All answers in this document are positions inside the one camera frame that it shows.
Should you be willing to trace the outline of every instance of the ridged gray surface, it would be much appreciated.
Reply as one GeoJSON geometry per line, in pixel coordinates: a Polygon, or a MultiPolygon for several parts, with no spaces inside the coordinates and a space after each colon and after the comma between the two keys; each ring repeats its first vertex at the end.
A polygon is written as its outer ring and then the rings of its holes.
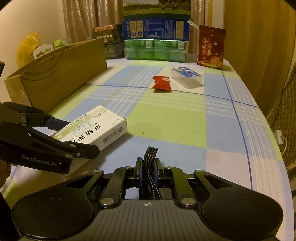
{"type": "Polygon", "coordinates": [[[85,230],[63,240],[225,241],[228,239],[210,231],[194,210],[178,208],[172,200],[123,200],[117,208],[100,211],[85,230]]]}

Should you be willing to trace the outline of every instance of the table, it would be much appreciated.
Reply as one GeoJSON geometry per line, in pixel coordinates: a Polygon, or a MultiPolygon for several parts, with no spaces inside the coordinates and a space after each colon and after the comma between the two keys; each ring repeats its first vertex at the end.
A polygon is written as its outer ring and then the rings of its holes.
{"type": "MultiPolygon", "coordinates": [[[[98,105],[126,118],[128,133],[69,176],[93,169],[112,173],[134,166],[148,146],[159,149],[163,166],[185,173],[203,169],[275,199],[283,208],[280,240],[293,240],[291,190],[268,123],[248,89],[224,61],[223,71],[196,63],[107,61],[106,71],[60,103],[51,114],[72,121],[98,105]],[[171,76],[186,66],[203,76],[202,87],[186,89],[171,79],[171,93],[154,93],[154,75],[171,76]]],[[[39,128],[53,134],[47,128],[39,128]]],[[[29,193],[65,180],[61,174],[15,167],[2,188],[10,207],[29,193]]]]}

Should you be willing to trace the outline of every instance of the tablecloth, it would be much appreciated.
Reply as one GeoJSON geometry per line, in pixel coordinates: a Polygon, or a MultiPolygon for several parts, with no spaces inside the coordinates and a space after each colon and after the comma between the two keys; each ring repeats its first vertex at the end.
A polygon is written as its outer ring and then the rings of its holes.
{"type": "MultiPolygon", "coordinates": [[[[277,238],[293,240],[292,197],[281,153],[260,108],[227,61],[223,71],[194,62],[126,59],[108,60],[107,66],[51,114],[72,121],[103,105],[126,118],[128,133],[69,178],[97,168],[112,173],[134,166],[137,157],[154,146],[163,166],[180,167],[185,173],[203,169],[275,199],[284,211],[277,238]],[[176,67],[201,74],[202,85],[186,89],[170,78],[172,92],[155,93],[152,77],[170,77],[176,67]]],[[[1,191],[12,207],[24,195],[64,180],[61,174],[18,166],[1,191]]]]}

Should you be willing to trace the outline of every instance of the yellow plastic bag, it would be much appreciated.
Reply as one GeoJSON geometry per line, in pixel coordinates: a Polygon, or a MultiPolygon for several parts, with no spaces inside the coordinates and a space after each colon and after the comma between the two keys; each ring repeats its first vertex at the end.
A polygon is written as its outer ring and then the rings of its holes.
{"type": "Polygon", "coordinates": [[[34,60],[32,52],[41,45],[39,34],[31,33],[19,45],[17,50],[17,65],[19,68],[34,60]]]}

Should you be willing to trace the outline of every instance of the red pouch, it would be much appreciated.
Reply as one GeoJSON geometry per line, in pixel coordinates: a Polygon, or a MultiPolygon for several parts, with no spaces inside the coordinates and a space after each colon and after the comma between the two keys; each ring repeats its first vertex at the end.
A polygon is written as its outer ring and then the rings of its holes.
{"type": "Polygon", "coordinates": [[[152,88],[172,91],[170,87],[170,82],[168,80],[169,78],[170,77],[167,76],[154,76],[153,79],[155,80],[155,84],[152,88]]]}

